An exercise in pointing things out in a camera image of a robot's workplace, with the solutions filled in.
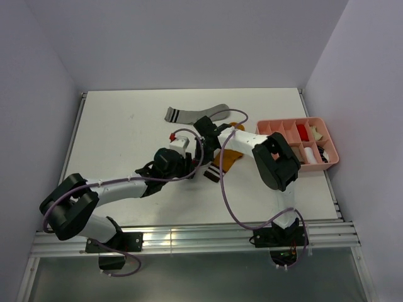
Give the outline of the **black white striped sock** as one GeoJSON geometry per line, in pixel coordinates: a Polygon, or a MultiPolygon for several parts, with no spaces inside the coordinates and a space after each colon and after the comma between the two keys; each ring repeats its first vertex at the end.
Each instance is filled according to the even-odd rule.
{"type": "Polygon", "coordinates": [[[319,155],[321,157],[321,161],[324,164],[328,164],[330,163],[330,155],[328,154],[328,152],[326,151],[326,149],[324,147],[321,147],[320,145],[317,146],[319,155]]]}

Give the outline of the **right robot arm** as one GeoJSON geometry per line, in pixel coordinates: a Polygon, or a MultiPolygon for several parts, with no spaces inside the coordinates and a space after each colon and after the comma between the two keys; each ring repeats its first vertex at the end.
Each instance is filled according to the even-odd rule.
{"type": "Polygon", "coordinates": [[[241,227],[257,230],[269,224],[276,226],[273,240],[279,245],[286,245],[294,238],[296,229],[302,218],[295,209],[295,181],[301,168],[300,161],[294,154],[285,137],[274,132],[270,135],[258,135],[242,129],[241,124],[222,124],[217,126],[204,116],[194,127],[202,137],[200,147],[196,148],[196,159],[199,163],[209,163],[218,170],[224,204],[232,219],[241,227]],[[251,227],[237,219],[228,202],[224,176],[227,173],[229,155],[232,162],[242,156],[254,159],[261,180],[276,193],[278,213],[260,226],[251,227]]]}

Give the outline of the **white rolled sock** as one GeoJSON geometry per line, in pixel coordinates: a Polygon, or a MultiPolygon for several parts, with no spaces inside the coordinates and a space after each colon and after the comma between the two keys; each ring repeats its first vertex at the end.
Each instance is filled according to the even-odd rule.
{"type": "Polygon", "coordinates": [[[307,157],[307,162],[309,164],[317,164],[317,160],[316,160],[316,157],[314,155],[313,149],[310,148],[310,147],[305,147],[304,151],[305,151],[305,154],[306,154],[306,157],[307,157]]]}

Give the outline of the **red rolled sock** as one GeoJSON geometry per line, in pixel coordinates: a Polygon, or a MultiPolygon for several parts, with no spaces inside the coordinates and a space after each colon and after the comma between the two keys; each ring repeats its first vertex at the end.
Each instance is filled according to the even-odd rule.
{"type": "Polygon", "coordinates": [[[297,131],[298,131],[301,141],[308,142],[309,135],[308,135],[308,131],[307,131],[305,125],[299,124],[299,125],[296,125],[296,127],[297,127],[297,131]]]}

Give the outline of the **beige rolled sock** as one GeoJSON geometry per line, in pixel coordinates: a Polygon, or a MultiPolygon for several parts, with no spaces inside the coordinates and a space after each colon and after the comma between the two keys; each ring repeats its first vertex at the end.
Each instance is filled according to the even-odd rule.
{"type": "Polygon", "coordinates": [[[316,126],[310,126],[310,130],[311,130],[312,136],[313,136],[313,138],[314,138],[314,140],[315,140],[316,142],[321,141],[321,140],[324,138],[324,135],[321,134],[321,133],[317,130],[317,127],[316,127],[316,126]]]}

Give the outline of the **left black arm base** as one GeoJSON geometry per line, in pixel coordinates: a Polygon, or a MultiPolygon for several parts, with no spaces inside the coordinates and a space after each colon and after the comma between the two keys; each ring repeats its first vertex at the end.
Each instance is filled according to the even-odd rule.
{"type": "Polygon", "coordinates": [[[140,271],[141,260],[132,252],[141,252],[143,242],[142,232],[120,232],[105,243],[87,239],[84,251],[87,254],[98,254],[98,267],[103,273],[125,277],[140,271]],[[132,272],[122,272],[129,259],[137,263],[136,268],[132,272]]]}

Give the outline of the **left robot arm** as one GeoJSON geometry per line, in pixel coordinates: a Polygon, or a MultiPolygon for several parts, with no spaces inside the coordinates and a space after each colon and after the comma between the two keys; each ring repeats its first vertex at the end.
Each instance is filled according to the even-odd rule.
{"type": "Polygon", "coordinates": [[[79,173],[71,174],[40,204],[44,226],[61,241],[82,236],[116,251],[123,243],[122,229],[114,219],[97,216],[94,210],[123,199],[151,196],[169,181],[186,179],[193,171],[189,152],[161,148],[153,161],[123,179],[91,182],[79,173]]]}

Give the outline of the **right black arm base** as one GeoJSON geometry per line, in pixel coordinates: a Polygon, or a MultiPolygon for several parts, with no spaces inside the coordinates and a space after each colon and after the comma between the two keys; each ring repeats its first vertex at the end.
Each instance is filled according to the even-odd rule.
{"type": "Polygon", "coordinates": [[[257,249],[268,248],[275,267],[286,271],[307,250],[309,238],[302,226],[282,229],[272,223],[271,227],[254,230],[249,243],[257,249]]]}

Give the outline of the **grey striped sock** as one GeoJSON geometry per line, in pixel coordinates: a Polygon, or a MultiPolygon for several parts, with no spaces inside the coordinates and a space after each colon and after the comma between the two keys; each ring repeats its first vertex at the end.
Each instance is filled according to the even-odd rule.
{"type": "Polygon", "coordinates": [[[204,116],[209,117],[212,121],[225,120],[230,116],[230,110],[226,104],[218,104],[208,109],[196,111],[168,107],[164,120],[169,123],[193,125],[204,116]]]}

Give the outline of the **pink divided organizer tray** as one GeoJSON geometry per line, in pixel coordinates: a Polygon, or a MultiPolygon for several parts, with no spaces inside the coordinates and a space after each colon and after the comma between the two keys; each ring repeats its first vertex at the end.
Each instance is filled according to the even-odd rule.
{"type": "Polygon", "coordinates": [[[309,118],[290,118],[282,120],[261,120],[257,122],[256,133],[260,135],[271,135],[275,132],[281,133],[289,146],[297,146],[304,158],[305,164],[301,164],[302,172],[314,172],[314,171],[325,171],[328,168],[338,164],[339,155],[331,139],[330,133],[327,126],[322,118],[319,117],[309,117],[309,118]],[[296,125],[305,125],[309,141],[303,142],[297,131],[296,125]],[[324,135],[321,141],[316,142],[312,136],[310,126],[316,126],[317,130],[324,135]],[[321,161],[317,146],[320,145],[324,147],[328,154],[330,155],[330,163],[324,164],[321,161]],[[307,157],[304,151],[305,147],[310,147],[314,151],[314,155],[317,160],[317,164],[309,164],[307,162],[307,157]]]}

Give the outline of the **brown rolled sock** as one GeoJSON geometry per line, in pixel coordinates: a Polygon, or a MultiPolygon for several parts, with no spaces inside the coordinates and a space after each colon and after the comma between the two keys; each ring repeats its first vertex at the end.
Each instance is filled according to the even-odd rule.
{"type": "Polygon", "coordinates": [[[292,149],[293,153],[295,154],[296,158],[298,159],[298,161],[300,162],[300,164],[305,164],[305,161],[304,161],[304,158],[302,156],[300,149],[297,146],[291,146],[291,149],[292,149]]]}

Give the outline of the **mustard yellow striped sock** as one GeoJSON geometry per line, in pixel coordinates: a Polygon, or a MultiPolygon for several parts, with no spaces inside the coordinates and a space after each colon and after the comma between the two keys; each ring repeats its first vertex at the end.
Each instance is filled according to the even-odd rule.
{"type": "Polygon", "coordinates": [[[244,154],[240,152],[225,149],[222,161],[222,172],[220,172],[220,154],[221,152],[215,156],[214,160],[203,173],[204,177],[215,183],[220,182],[220,178],[224,177],[234,163],[244,156],[244,154]]]}

